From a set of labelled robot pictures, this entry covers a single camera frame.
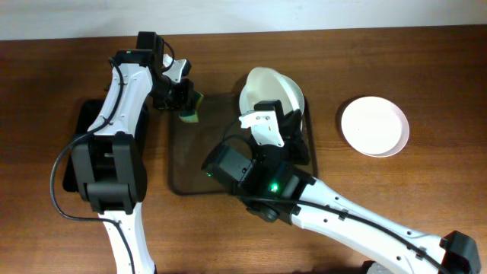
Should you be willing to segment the pink plate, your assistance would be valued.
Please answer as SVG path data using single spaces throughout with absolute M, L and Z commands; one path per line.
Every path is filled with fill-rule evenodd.
M 373 158 L 387 158 L 401 152 L 410 136 L 405 113 L 382 97 L 359 97 L 343 110 L 340 129 L 357 152 Z

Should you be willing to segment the green yellow sponge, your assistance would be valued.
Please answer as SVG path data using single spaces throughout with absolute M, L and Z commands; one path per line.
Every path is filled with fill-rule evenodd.
M 194 91 L 192 92 L 189 100 L 183 108 L 183 111 L 179 114 L 179 118 L 184 123 L 197 123 L 199 121 L 198 109 L 201 105 L 204 96 Z

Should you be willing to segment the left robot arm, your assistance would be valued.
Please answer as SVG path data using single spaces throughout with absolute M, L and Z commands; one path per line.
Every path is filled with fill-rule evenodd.
M 197 122 L 202 99 L 187 79 L 191 64 L 151 49 L 119 51 L 111 60 L 107 97 L 91 124 L 71 144 L 71 167 L 77 191 L 95 221 L 104 224 L 118 273 L 155 273 L 142 221 L 148 189 L 142 160 L 152 98 L 159 110 L 182 110 Z

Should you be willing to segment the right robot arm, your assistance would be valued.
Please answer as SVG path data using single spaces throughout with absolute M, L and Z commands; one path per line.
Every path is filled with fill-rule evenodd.
M 404 112 L 382 97 L 359 97 L 344 109 L 345 140 L 364 155 L 383 158 L 409 139 Z M 452 231 L 444 237 L 408 228 L 339 195 L 322 180 L 295 168 L 290 176 L 268 171 L 247 177 L 236 192 L 245 202 L 268 206 L 292 225 L 330 237 L 390 273 L 479 273 L 476 242 Z

